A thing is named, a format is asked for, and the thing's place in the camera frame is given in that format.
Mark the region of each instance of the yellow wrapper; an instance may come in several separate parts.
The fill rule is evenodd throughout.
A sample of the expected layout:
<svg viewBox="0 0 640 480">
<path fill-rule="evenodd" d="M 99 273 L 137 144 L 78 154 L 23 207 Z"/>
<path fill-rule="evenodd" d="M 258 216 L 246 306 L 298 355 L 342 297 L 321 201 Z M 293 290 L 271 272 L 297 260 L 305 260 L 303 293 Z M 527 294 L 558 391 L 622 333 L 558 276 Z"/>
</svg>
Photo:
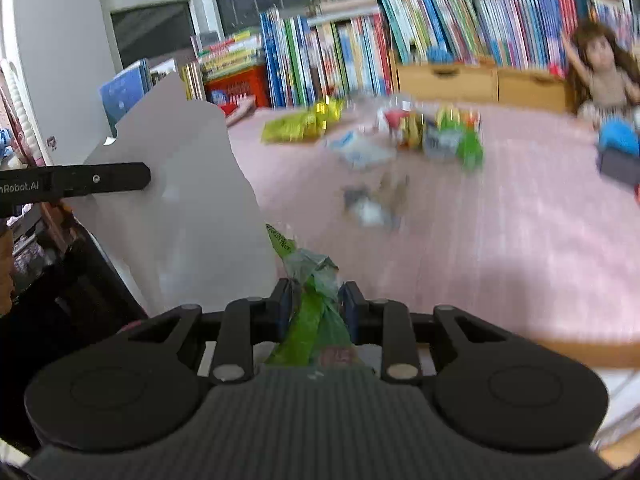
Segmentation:
<svg viewBox="0 0 640 480">
<path fill-rule="evenodd" d="M 262 142 L 314 142 L 329 126 L 340 120 L 343 102 L 331 97 L 309 110 L 286 115 L 264 125 Z"/>
</svg>

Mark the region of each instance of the doll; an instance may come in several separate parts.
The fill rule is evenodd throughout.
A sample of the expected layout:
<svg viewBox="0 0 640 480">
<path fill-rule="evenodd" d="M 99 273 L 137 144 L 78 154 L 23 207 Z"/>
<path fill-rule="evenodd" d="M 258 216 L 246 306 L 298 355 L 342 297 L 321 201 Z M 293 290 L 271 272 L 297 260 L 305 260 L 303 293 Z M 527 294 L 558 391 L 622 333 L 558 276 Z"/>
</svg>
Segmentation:
<svg viewBox="0 0 640 480">
<path fill-rule="evenodd" d="M 575 46 L 562 35 L 578 117 L 596 130 L 612 118 L 634 124 L 634 107 L 640 104 L 640 71 L 635 59 L 601 23 L 582 22 L 573 40 Z"/>
</svg>

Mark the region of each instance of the doll's face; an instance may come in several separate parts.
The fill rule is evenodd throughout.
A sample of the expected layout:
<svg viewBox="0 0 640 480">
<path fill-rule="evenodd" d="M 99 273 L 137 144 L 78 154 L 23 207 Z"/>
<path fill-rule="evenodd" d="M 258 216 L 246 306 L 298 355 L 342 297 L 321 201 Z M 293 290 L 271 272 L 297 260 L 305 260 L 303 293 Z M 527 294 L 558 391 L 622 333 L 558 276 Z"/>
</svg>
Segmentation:
<svg viewBox="0 0 640 480">
<path fill-rule="evenodd" d="M 600 70 L 608 70 L 615 66 L 615 59 L 613 57 L 613 50 L 607 38 L 600 36 L 599 38 L 593 38 L 587 44 L 586 50 L 587 60 L 593 68 L 594 72 Z"/>
</svg>

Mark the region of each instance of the green book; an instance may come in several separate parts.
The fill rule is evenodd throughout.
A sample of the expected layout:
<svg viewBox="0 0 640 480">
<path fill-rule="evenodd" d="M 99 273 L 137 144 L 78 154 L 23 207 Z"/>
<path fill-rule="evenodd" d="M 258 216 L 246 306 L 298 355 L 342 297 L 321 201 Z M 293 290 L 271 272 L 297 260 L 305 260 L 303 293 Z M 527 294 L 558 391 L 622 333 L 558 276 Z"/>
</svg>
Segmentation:
<svg viewBox="0 0 640 480">
<path fill-rule="evenodd" d="M 293 89 L 296 92 L 296 95 L 298 96 L 298 104 L 300 105 L 304 105 L 305 103 L 305 89 L 304 89 L 304 85 L 301 84 L 300 82 L 302 81 L 301 76 L 302 74 L 300 73 L 300 70 L 298 69 L 298 54 L 296 53 L 296 46 L 293 43 L 295 40 L 295 38 L 293 37 L 293 33 L 291 30 L 291 24 L 289 23 L 289 20 L 285 20 L 284 21 L 284 30 L 285 33 L 287 35 L 287 47 L 289 48 L 289 56 L 291 58 L 291 65 L 292 65 L 292 69 L 293 69 L 293 79 L 296 83 L 296 87 Z"/>
<path fill-rule="evenodd" d="M 347 69 L 344 67 L 344 58 L 342 57 L 342 49 L 340 47 L 340 36 L 338 36 L 338 29 L 335 27 L 335 23 L 331 23 L 331 31 L 334 34 L 335 51 L 338 56 L 338 67 L 340 68 L 340 78 L 342 79 L 342 86 L 344 87 L 345 96 L 349 93 L 349 83 L 347 79 Z"/>
</svg>

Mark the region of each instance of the ribbed gray surface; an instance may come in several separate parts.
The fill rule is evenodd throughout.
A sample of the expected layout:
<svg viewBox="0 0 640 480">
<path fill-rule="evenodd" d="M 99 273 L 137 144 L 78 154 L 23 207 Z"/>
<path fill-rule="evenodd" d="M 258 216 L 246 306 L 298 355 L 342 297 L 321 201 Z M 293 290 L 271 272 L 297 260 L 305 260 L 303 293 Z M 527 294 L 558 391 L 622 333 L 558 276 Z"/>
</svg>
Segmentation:
<svg viewBox="0 0 640 480">
<path fill-rule="evenodd" d="M 214 388 L 168 438 L 118 455 L 47 447 L 25 467 L 38 480 L 599 480 L 586 447 L 515 456 L 450 430 L 416 388 L 366 368 L 267 368 Z"/>
</svg>

